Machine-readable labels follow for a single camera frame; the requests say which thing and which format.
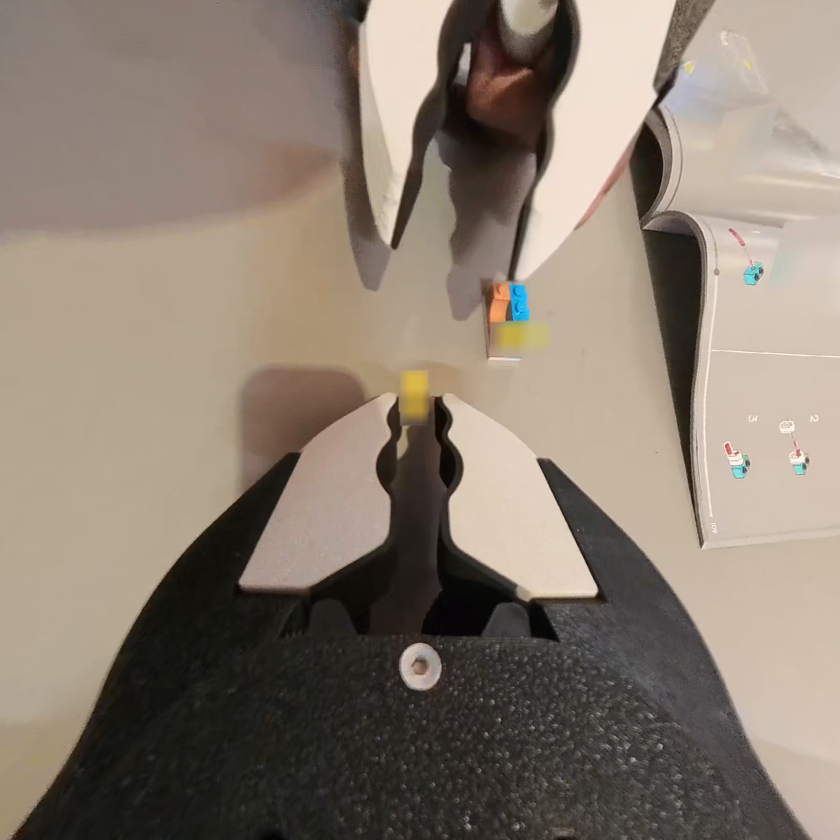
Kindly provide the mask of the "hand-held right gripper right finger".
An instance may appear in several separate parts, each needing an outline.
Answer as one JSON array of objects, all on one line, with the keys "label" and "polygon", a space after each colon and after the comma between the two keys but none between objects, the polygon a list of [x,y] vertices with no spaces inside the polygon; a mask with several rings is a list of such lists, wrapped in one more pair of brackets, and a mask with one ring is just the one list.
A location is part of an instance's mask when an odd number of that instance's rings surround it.
[{"label": "hand-held right gripper right finger", "polygon": [[435,398],[434,422],[444,591],[489,608],[597,599],[594,574],[530,447],[452,393]]}]

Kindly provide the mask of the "yellow toy plate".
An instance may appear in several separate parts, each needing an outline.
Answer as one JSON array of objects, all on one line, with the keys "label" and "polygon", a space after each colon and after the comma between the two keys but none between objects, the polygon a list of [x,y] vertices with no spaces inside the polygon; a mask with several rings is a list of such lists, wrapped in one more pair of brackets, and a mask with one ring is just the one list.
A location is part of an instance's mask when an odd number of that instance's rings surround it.
[{"label": "yellow toy plate", "polygon": [[499,322],[493,325],[493,341],[504,355],[539,352],[548,346],[549,328],[544,322]]},{"label": "yellow toy plate", "polygon": [[402,426],[424,425],[431,402],[427,371],[410,370],[400,374],[398,411]]}]

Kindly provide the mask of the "person's left hand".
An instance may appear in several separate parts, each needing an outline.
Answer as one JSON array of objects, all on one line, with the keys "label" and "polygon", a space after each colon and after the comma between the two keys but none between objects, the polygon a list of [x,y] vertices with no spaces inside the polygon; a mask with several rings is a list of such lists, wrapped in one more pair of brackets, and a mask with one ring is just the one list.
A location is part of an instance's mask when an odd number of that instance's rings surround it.
[{"label": "person's left hand", "polygon": [[467,117],[485,130],[533,145],[543,126],[550,97],[551,56],[521,65],[485,33],[471,51],[465,92]]}]

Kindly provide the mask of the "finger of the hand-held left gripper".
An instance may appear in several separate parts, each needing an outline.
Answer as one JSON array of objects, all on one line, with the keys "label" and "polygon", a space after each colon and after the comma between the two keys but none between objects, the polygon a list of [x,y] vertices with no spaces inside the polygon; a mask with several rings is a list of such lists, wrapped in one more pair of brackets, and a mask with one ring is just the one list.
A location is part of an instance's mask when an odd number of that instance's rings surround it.
[{"label": "finger of the hand-held left gripper", "polygon": [[654,105],[670,1],[569,2],[570,64],[548,110],[511,277],[525,281],[573,233]]},{"label": "finger of the hand-held left gripper", "polygon": [[412,215],[463,48],[475,36],[475,4],[342,2],[341,34],[344,209],[362,286],[377,291]]}]

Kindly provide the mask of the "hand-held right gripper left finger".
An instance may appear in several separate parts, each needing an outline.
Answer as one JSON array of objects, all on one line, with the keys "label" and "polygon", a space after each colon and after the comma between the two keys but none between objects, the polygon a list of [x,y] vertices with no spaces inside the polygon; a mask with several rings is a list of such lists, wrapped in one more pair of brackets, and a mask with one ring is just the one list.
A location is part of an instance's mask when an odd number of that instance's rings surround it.
[{"label": "hand-held right gripper left finger", "polygon": [[393,484],[402,427],[387,392],[321,431],[298,455],[238,586],[341,602],[363,616],[397,566]]}]

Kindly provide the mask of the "grey instruction booklet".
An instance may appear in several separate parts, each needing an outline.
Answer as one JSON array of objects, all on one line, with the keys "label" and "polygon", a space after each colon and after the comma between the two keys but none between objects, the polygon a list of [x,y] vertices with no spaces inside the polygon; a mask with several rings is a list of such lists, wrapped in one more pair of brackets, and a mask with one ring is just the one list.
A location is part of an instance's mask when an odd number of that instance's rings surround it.
[{"label": "grey instruction booklet", "polygon": [[695,250],[705,550],[838,534],[838,2],[715,2],[649,114],[644,231]]}]

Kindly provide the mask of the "grey desk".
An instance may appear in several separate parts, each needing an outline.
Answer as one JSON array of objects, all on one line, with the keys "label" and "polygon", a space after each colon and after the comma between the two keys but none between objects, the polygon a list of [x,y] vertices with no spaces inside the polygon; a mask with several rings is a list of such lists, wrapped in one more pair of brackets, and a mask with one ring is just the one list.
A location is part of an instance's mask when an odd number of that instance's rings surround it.
[{"label": "grey desk", "polygon": [[399,250],[350,230],[333,2],[2,2],[2,838],[179,555],[327,412],[425,367],[550,457],[686,604],[772,781],[838,838],[838,538],[700,549],[699,281],[625,176],[484,359],[506,161],[452,137]]}]

